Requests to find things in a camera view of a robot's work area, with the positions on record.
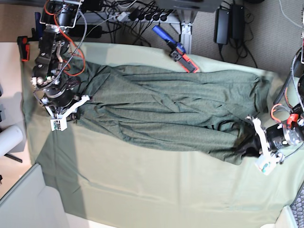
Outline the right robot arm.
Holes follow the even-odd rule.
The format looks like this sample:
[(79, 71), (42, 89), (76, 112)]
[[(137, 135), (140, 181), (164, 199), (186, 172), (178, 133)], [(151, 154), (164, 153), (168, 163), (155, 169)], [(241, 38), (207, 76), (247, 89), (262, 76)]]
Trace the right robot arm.
[(80, 95), (73, 89), (80, 85), (80, 75), (84, 72), (71, 72), (73, 57), (84, 60), (80, 47), (67, 35), (76, 25), (77, 17), (83, 17), (81, 0), (48, 0), (40, 18), (45, 25), (39, 40), (39, 55), (35, 59), (31, 82), (34, 95), (43, 92), (38, 102), (50, 115), (52, 131), (64, 131), (67, 122), (78, 120), (79, 107), (90, 100), (88, 95)]

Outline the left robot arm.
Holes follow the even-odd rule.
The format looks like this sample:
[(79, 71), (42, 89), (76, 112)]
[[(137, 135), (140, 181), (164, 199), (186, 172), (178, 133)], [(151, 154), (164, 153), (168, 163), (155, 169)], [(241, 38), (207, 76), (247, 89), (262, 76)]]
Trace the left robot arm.
[[(252, 123), (255, 133), (237, 151), (243, 154), (252, 152), (257, 156), (255, 165), (264, 175), (269, 175), (278, 164), (283, 164), (304, 147), (304, 77), (295, 81), (295, 69), (299, 63), (304, 63), (303, 47), (296, 52), (289, 76), (270, 110), (270, 117), (275, 125), (264, 128), (259, 118), (250, 115), (246, 117)], [(290, 82), (294, 85), (298, 100), (295, 106), (288, 101)]]

